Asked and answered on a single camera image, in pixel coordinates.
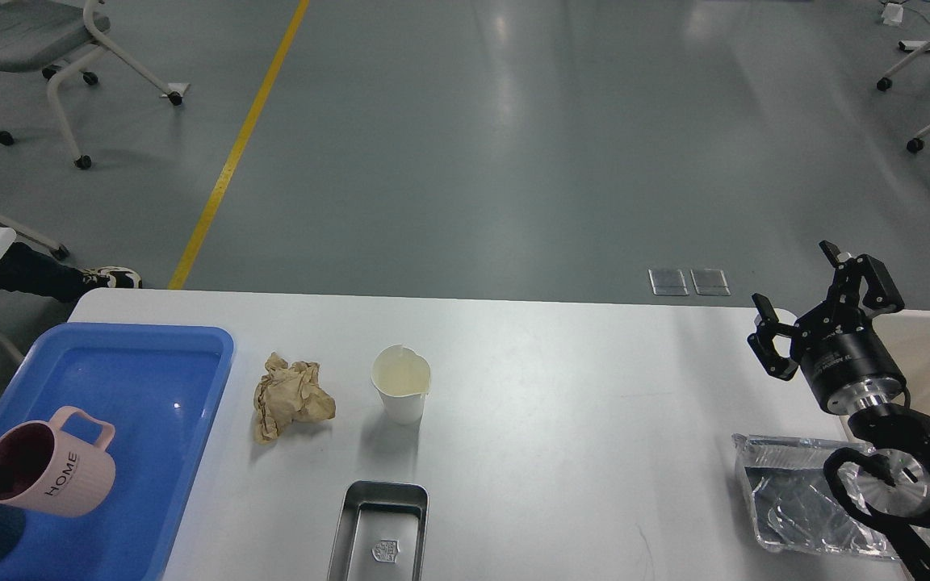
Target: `white paper cup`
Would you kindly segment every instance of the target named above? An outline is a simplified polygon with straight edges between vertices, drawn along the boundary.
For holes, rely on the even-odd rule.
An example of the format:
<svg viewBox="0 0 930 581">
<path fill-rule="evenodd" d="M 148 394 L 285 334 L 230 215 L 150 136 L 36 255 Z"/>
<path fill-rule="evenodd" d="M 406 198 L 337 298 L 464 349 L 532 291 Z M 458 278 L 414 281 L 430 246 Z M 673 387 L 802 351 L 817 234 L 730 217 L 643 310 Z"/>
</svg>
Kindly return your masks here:
<svg viewBox="0 0 930 581">
<path fill-rule="evenodd" d="M 391 420 L 413 424 L 421 418 L 429 393 L 429 363 L 403 345 L 387 347 L 372 364 L 372 385 Z"/>
</svg>

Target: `crumpled brown paper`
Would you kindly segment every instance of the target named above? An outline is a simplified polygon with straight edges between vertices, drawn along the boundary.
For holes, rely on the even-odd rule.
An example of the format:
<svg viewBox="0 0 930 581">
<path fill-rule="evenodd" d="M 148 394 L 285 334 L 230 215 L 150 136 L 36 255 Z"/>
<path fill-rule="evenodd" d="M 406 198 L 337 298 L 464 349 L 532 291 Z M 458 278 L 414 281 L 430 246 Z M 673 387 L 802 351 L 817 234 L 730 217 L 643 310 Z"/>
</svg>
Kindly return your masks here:
<svg viewBox="0 0 930 581">
<path fill-rule="evenodd" d="M 258 420 L 253 438 L 268 444 L 294 422 L 321 422 L 336 416 L 336 400 L 318 386 L 318 364 L 287 361 L 272 353 L 265 363 L 267 375 L 261 377 L 253 395 Z"/>
</svg>

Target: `gray chair seat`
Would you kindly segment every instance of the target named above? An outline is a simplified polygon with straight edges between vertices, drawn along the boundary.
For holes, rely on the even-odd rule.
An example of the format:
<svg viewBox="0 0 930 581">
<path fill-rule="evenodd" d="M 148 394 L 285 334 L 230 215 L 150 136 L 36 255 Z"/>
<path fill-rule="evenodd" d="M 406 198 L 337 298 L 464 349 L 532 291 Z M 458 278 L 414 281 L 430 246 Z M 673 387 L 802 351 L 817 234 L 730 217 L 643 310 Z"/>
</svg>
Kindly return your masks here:
<svg viewBox="0 0 930 581">
<path fill-rule="evenodd" d="M 110 19 L 96 14 L 95 26 L 107 32 Z M 81 8 L 49 0 L 0 6 L 0 70 L 5 73 L 43 69 L 91 40 Z"/>
</svg>

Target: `stainless steel tray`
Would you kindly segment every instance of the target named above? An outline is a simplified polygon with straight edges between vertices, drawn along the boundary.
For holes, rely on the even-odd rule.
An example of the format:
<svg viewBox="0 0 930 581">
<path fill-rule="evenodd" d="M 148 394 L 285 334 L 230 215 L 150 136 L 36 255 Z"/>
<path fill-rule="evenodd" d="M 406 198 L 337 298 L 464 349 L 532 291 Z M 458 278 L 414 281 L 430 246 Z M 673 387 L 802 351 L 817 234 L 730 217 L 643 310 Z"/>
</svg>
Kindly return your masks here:
<svg viewBox="0 0 930 581">
<path fill-rule="evenodd" d="M 429 494 L 414 484 L 358 481 L 346 490 L 329 581 L 418 581 Z"/>
</svg>

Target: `black sneaker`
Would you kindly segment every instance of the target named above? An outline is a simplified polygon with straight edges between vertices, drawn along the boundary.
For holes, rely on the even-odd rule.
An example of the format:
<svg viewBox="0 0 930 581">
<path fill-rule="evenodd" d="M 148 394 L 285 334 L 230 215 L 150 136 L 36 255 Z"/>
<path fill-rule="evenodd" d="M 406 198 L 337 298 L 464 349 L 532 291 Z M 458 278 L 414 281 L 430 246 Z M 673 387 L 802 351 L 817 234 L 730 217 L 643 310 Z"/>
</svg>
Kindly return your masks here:
<svg viewBox="0 0 930 581">
<path fill-rule="evenodd" d="M 85 286 L 92 288 L 141 288 L 141 276 L 124 267 L 99 267 L 82 269 Z"/>
</svg>

